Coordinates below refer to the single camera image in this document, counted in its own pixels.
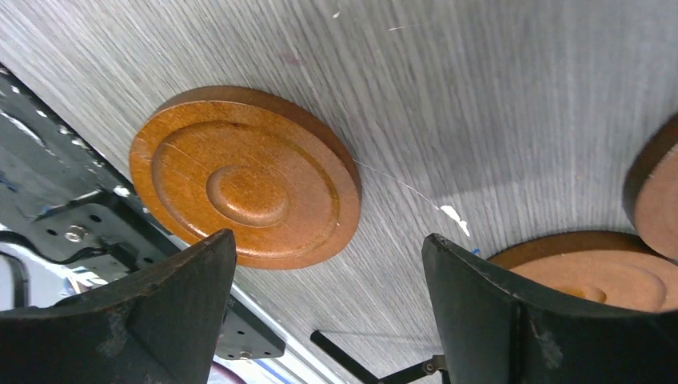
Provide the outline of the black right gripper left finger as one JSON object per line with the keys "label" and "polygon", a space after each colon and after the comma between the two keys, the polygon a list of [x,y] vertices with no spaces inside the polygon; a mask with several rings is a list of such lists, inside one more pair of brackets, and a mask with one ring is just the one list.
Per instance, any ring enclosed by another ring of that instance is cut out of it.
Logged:
{"label": "black right gripper left finger", "polygon": [[204,383],[237,255],[232,231],[117,281],[1,314],[4,383]]}

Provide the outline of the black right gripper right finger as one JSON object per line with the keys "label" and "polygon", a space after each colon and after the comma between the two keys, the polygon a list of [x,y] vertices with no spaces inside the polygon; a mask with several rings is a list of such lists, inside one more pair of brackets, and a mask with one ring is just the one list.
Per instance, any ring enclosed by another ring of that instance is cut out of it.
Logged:
{"label": "black right gripper right finger", "polygon": [[439,234],[421,249],[452,383],[674,383],[677,313],[595,303]]}

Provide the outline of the grooved wooden coaster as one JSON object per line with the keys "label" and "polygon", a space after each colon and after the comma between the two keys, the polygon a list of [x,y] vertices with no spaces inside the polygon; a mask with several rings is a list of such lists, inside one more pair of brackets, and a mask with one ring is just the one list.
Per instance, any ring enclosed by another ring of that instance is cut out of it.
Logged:
{"label": "grooved wooden coaster", "polygon": [[222,229],[237,260],[299,269],[339,254],[361,215],[361,178],[347,147],[319,118],[240,86],[173,96],[136,133],[129,165],[138,197],[181,240]]}
{"label": "grooved wooden coaster", "polygon": [[646,142],[629,168],[623,207],[641,239],[677,259],[677,116]]}
{"label": "grooved wooden coaster", "polygon": [[592,302],[644,312],[677,308],[677,265],[637,235],[603,230],[552,234],[511,246],[489,260]]}

